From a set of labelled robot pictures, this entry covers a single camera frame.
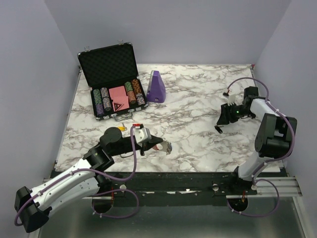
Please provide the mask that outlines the key with black tag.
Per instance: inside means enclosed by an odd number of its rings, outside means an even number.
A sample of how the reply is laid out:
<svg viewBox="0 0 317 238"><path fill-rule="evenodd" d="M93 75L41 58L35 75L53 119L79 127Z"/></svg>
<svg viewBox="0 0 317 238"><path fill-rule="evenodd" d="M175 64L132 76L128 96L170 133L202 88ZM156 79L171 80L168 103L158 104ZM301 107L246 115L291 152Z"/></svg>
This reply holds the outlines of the key with black tag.
<svg viewBox="0 0 317 238"><path fill-rule="evenodd" d="M220 133L220 134L223 133L222 129L221 129L218 125L215 125L214 128L215 128L215 130L216 130L218 133Z"/></svg>

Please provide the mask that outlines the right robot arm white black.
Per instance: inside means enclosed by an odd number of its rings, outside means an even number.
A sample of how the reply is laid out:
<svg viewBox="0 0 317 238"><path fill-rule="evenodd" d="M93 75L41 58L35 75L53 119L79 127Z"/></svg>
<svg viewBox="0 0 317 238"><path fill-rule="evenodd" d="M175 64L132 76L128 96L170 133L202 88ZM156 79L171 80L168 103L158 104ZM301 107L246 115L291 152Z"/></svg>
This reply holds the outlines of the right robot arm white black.
<svg viewBox="0 0 317 238"><path fill-rule="evenodd" d="M297 120L287 117L276 109L270 101L259 96L258 87L244 89L242 104L235 103L235 96L226 91L223 96L227 103L221 105L220 117L215 129L222 133L221 127L243 118L261 120L255 138L255 152L236 169L237 177L228 181L228 189L239 194L246 188L245 181L254 182L269 163L286 159L293 151Z"/></svg>

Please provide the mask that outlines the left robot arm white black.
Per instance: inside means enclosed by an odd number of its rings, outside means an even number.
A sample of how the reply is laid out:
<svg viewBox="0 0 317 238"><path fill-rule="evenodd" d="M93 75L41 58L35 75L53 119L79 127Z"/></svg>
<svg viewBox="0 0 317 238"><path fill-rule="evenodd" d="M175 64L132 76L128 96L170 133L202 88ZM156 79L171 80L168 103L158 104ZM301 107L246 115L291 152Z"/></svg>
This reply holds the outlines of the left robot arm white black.
<svg viewBox="0 0 317 238"><path fill-rule="evenodd" d="M123 137L117 127L108 128L98 144L71 168L32 189L24 186L17 190L15 226L23 226L27 233L31 233L43 226L54 210L72 200L106 195L110 189L109 180L126 182L133 178L137 168L137 151L144 155L163 142L163 138L151 135L142 124L132 125L128 137ZM118 178L105 173L114 164L114 156L129 152L133 153L134 163L128 177Z"/></svg>

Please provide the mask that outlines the metal key organizer red handle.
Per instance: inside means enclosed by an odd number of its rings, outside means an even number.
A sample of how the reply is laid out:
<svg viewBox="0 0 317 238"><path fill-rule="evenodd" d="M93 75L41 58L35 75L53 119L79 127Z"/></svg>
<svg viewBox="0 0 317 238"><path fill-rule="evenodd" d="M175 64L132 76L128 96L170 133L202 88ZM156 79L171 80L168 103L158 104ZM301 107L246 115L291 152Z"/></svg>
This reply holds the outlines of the metal key organizer red handle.
<svg viewBox="0 0 317 238"><path fill-rule="evenodd" d="M172 152L172 144L169 141L163 141L162 143L155 145L153 149L156 151L165 152L166 155L169 155Z"/></svg>

